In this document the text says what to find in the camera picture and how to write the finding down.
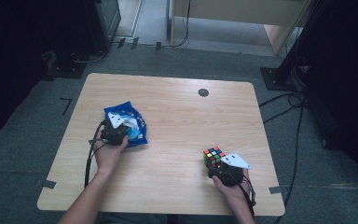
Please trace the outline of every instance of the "wooden table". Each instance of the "wooden table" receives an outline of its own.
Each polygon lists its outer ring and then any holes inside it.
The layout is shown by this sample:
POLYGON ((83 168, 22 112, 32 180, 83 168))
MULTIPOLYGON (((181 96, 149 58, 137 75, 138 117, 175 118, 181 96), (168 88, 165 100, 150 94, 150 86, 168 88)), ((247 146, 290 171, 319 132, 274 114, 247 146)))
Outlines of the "wooden table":
MULTIPOLYGON (((147 124, 149 144, 127 148, 102 211, 215 214, 230 211, 207 176, 204 149, 219 146, 251 164, 257 216, 281 216, 282 195, 251 83, 170 77, 90 74, 79 96, 37 206, 67 210, 84 184, 92 138, 105 107, 131 101, 147 124), (209 95, 199 95, 200 89, 209 95)), ((90 176, 96 172, 91 165, 90 176)))

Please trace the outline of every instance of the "forearm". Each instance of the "forearm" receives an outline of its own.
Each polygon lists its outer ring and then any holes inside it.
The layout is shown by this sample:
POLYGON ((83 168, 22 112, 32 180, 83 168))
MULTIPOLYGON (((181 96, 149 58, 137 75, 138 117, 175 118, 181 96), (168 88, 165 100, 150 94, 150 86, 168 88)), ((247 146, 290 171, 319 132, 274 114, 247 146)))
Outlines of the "forearm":
POLYGON ((254 224, 252 213, 249 210, 248 204, 246 201, 240 199, 231 199, 226 200, 228 207, 231 209, 234 216, 237 218, 238 223, 240 224, 254 224))
POLYGON ((59 223, 94 223, 107 189, 109 176, 97 173, 59 223))

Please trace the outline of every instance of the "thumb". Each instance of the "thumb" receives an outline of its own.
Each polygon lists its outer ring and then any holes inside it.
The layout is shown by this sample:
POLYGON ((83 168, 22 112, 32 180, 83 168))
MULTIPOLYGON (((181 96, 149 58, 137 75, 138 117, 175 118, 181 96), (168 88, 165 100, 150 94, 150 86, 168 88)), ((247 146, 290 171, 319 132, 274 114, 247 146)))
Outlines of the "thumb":
POLYGON ((223 183, 222 183, 222 181, 219 179, 219 177, 213 175, 213 176, 212 176, 212 180, 213 180, 214 184, 216 185, 216 187, 217 187, 218 189, 222 189, 223 183))

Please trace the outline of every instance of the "wire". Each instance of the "wire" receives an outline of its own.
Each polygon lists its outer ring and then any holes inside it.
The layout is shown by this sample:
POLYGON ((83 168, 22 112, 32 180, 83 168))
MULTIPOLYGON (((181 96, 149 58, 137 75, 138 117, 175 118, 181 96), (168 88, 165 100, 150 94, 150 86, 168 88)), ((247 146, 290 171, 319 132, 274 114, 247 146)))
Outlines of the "wire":
POLYGON ((85 176, 84 176, 84 188, 89 184, 91 159, 92 159, 92 156, 93 156, 93 155, 91 156, 92 149, 94 148, 94 144, 97 141, 98 132, 100 131, 101 126, 103 126, 105 123, 106 123, 105 119, 103 121, 101 121, 101 123, 97 127, 97 130, 95 130, 94 137, 92 138, 92 140, 89 141, 91 143, 91 146, 89 147, 89 156, 87 158, 87 163, 86 163, 86 173, 85 173, 85 176))
POLYGON ((268 104, 268 103, 271 103, 271 102, 273 102, 273 101, 275 101, 275 100, 278 100, 279 98, 282 98, 283 96, 288 96, 288 97, 287 97, 287 102, 288 102, 289 105, 291 106, 290 108, 286 109, 285 111, 283 111, 283 112, 281 112, 281 113, 279 113, 279 114, 277 114, 277 115, 272 116, 270 119, 264 120, 264 121, 263 121, 263 124, 266 124, 266 123, 268 123, 269 121, 271 121, 271 120, 273 120, 273 119, 276 119, 277 117, 279 117, 279 116, 281 116, 281 115, 286 114, 287 112, 289 112, 289 111, 292 110, 292 109, 302 107, 302 106, 304 105, 304 99, 301 99, 299 96, 297 96, 297 95, 300 94, 300 93, 301 93, 301 92, 299 92, 299 91, 295 91, 295 92, 292 92, 292 93, 282 94, 282 95, 276 96, 276 97, 274 97, 274 98, 272 98, 272 99, 270 99, 270 100, 267 100, 265 103, 261 104, 259 107, 264 106, 264 105, 266 105, 266 104, 268 104), (299 101, 298 104, 292 103, 291 99, 292 99, 293 97, 297 98, 297 100, 299 101))
MULTIPOLYGON (((240 187, 240 189, 241 189, 241 191, 242 191, 242 193, 243 193, 243 196, 245 197, 245 200, 246 200, 246 202, 248 203, 248 206, 249 206, 249 210, 251 211, 251 213, 252 213, 252 216, 254 216, 255 215, 255 211, 254 211, 254 209, 253 209, 253 206, 254 206, 254 204, 255 204, 255 197, 254 197, 254 194, 252 194, 252 201, 251 201, 251 199, 249 198, 249 195, 248 195, 248 193, 245 191, 245 189, 243 188, 243 186, 241 185, 241 183, 239 183, 238 181, 237 181, 237 179, 230 173, 230 172, 227 172, 228 174, 229 174, 229 176, 235 181, 235 183, 238 185, 238 187, 240 187)), ((246 182, 248 182, 248 184, 250 184, 250 180, 245 176, 245 178, 246 178, 246 182)))
POLYGON ((283 96, 289 96, 289 95, 293 95, 293 94, 296 94, 296 93, 299 93, 299 91, 294 91, 294 92, 291 92, 291 93, 285 93, 285 94, 282 94, 282 95, 275 96, 274 98, 269 99, 266 102, 260 104, 258 107, 262 107, 262 106, 264 106, 266 104, 269 104, 269 103, 271 103, 273 101, 276 101, 276 100, 278 100, 279 98, 281 98, 283 96))
POLYGON ((94 153, 92 153, 91 158, 94 157, 95 153, 97 153, 98 150, 100 150, 101 147, 104 147, 106 145, 106 143, 104 143, 103 145, 101 145, 100 147, 98 147, 97 149, 95 149, 94 153))
POLYGON ((80 61, 80 60, 74 60, 74 63, 96 63, 98 61, 101 60, 101 58, 103 58, 103 56, 106 54, 106 52, 103 53, 103 55, 101 55, 99 58, 95 59, 95 60, 91 60, 91 61, 80 61))
MULTIPOLYGON (((295 165, 294 165, 294 168, 293 168, 292 180, 291 180, 290 185, 289 185, 289 191, 287 192, 287 196, 286 196, 286 198, 284 199, 284 202, 283 202, 285 207, 287 206, 287 203, 289 202, 289 198, 290 198, 290 195, 292 193, 293 185, 295 184, 295 179, 296 179, 297 162, 298 162, 298 137, 299 137, 299 133, 300 133, 300 127, 301 127, 301 120, 302 120, 302 116, 303 116, 303 111, 304 111, 304 106, 301 106, 300 117, 299 117, 299 120, 298 120, 298 125, 297 125, 297 130, 296 130, 295 165)), ((281 220, 281 218, 282 217, 278 217, 275 220, 274 223, 277 224, 281 220)))
POLYGON ((273 119, 276 119, 276 118, 279 117, 280 115, 286 114, 287 112, 289 112, 290 110, 292 110, 292 109, 294 109, 294 108, 295 108, 294 106, 291 106, 290 108, 288 108, 287 110, 283 111, 282 113, 277 114, 277 115, 275 115, 275 116, 272 116, 272 118, 270 118, 270 119, 264 120, 264 121, 263 121, 263 124, 266 124, 266 123, 268 123, 269 121, 271 121, 271 120, 273 120, 273 119))
MULTIPOLYGON (((182 23, 186 29, 186 35, 184 37, 184 39, 182 40, 182 42, 178 45, 175 45, 175 46, 161 46, 162 48, 179 48, 181 46, 183 46, 185 44, 186 41, 189 41, 188 40, 188 18, 190 16, 190 5, 191 5, 191 0, 188 1, 188 7, 187 7, 187 16, 186 16, 186 24, 185 24, 185 17, 182 18, 182 23)), ((118 44, 120 42, 112 42, 112 46, 115 45, 115 44, 118 44)), ((141 46, 148 46, 148 47, 155 47, 156 45, 151 45, 151 44, 137 44, 137 45, 141 45, 141 46)))

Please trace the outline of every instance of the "table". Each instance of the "table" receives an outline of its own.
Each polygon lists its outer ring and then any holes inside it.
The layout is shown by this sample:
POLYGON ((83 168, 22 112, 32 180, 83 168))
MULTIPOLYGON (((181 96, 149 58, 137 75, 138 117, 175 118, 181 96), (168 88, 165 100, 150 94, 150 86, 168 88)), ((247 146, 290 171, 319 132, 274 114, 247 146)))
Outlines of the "table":
MULTIPOLYGON (((304 23, 311 1, 193 0, 189 18, 264 24, 269 43, 274 53, 278 54, 294 29, 304 23)), ((174 40, 174 18, 187 16, 189 2, 190 0, 172 0, 171 45, 174 40)))
MULTIPOLYGON (((147 145, 127 148, 102 211, 231 214, 207 176, 204 149, 237 152, 252 165, 257 216, 281 216, 282 195, 251 83, 171 77, 90 74, 76 103, 37 206, 67 210, 84 185, 90 140, 105 107, 131 101, 147 124, 147 145), (206 89, 209 95, 199 95, 206 89)), ((95 175, 93 161, 90 179, 95 175)))

